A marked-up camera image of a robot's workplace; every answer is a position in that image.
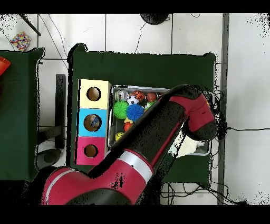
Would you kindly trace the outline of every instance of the circular hole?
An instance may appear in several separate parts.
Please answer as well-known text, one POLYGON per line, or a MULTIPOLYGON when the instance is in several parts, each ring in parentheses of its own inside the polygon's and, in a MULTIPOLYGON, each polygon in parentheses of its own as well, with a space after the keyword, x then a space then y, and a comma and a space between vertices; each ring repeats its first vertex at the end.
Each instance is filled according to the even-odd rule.
POLYGON ((87 115, 83 121, 83 126, 90 132, 96 132, 101 127, 101 118, 96 114, 87 115))
POLYGON ((90 101, 98 101, 101 97, 101 91, 97 87, 91 87, 87 90, 86 95, 90 101))
POLYGON ((98 154, 98 148, 94 145, 88 145, 87 147, 84 148, 84 154, 87 157, 95 157, 98 154))

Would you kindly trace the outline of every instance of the soccer ball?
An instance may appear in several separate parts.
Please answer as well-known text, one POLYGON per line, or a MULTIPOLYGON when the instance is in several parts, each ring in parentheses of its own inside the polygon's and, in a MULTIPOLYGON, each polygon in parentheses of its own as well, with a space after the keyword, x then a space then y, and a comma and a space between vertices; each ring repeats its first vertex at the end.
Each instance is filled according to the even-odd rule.
POLYGON ((135 96, 129 96, 127 102, 128 102, 129 105, 132 105, 132 104, 137 104, 139 102, 139 100, 136 99, 135 96))

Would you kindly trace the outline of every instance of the yellow box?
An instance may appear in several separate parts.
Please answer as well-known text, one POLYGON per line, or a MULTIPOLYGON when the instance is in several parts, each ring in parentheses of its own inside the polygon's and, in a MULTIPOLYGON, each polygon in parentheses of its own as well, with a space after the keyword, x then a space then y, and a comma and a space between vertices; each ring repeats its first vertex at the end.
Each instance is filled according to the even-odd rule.
POLYGON ((109 109, 111 84, 108 81, 80 79, 78 86, 81 108, 109 109))

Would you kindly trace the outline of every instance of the orange object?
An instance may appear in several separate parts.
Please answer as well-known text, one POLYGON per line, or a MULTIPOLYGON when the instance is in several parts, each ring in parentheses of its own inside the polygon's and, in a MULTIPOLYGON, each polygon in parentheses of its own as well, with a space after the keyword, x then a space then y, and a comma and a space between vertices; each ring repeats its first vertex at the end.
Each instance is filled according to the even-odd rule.
POLYGON ((130 122, 126 122, 124 125, 124 131, 126 132, 131 126, 132 124, 130 122))
POLYGON ((0 56, 0 76, 11 65, 11 62, 0 56))

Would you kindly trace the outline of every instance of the green spiky ball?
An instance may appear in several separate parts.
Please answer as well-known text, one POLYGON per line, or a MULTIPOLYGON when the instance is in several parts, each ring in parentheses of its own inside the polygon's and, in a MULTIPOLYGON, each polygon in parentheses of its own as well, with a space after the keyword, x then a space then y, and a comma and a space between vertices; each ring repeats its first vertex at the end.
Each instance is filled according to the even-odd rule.
POLYGON ((127 108, 129 104, 125 101, 117 101, 113 106, 113 114, 118 119, 125 119, 127 117, 127 108))
POLYGON ((147 102, 146 106, 144 107, 145 110, 149 109, 155 102, 156 101, 154 101, 154 102, 147 102))

